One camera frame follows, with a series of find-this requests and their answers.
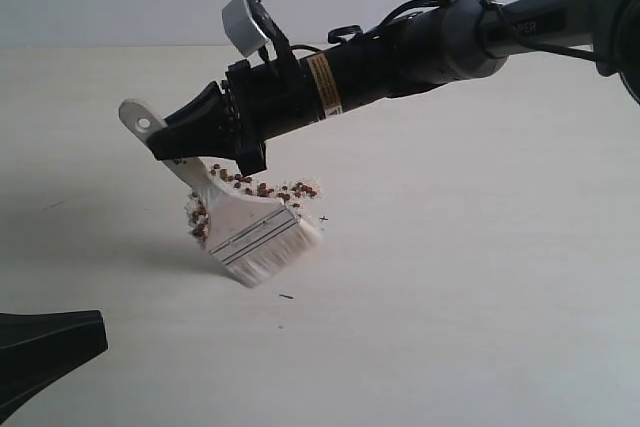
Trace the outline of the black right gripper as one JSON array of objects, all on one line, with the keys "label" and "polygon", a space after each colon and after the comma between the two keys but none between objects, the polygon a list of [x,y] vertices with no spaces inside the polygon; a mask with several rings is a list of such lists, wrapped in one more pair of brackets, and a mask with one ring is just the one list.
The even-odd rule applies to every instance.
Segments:
[{"label": "black right gripper", "polygon": [[[157,160],[235,160],[240,172],[250,176],[267,169],[268,140],[325,118],[305,57],[275,59],[256,66],[238,61],[228,67],[226,82],[228,98],[213,81],[163,119],[166,126],[147,140]],[[241,127],[238,146],[237,113]]]}]

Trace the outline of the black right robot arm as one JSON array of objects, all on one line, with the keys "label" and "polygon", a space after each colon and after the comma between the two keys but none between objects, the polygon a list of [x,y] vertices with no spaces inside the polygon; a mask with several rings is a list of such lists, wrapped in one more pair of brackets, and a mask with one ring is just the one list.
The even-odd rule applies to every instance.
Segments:
[{"label": "black right robot arm", "polygon": [[148,139],[159,160],[223,158],[252,175],[266,167],[269,139],[383,98],[492,76],[526,52],[592,62],[639,93],[639,0],[411,0],[369,30],[333,29],[328,49],[304,57],[261,0],[232,0],[222,19],[236,49],[261,62],[231,65],[166,117]]}]

